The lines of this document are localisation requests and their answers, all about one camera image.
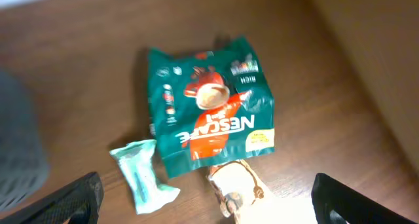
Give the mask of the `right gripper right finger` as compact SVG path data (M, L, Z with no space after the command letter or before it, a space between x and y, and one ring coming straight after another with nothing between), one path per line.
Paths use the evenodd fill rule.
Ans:
M316 174L311 197L316 220L321 224L414 224L324 173Z

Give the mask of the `green Nescafe coffee bag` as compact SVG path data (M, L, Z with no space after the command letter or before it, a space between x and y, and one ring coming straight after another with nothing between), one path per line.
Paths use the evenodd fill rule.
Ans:
M168 177L274 151L274 97L245 38L184 58L152 49L147 60L151 124Z

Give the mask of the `teal wet wipes packet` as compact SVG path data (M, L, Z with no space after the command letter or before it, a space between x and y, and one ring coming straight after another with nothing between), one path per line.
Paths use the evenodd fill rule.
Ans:
M173 202L180 189L161 183L153 169L156 140L134 141L109 152L134 197L137 214L150 214Z

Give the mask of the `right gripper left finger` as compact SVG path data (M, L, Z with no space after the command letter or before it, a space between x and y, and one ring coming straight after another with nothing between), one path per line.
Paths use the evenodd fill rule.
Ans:
M96 224L103 197L99 174L90 172L3 218L1 224Z

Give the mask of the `beige cookie snack bag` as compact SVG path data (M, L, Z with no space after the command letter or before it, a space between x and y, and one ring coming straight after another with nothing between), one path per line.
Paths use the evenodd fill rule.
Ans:
M221 213L240 224L316 223L310 198L278 198L244 160L208 170Z

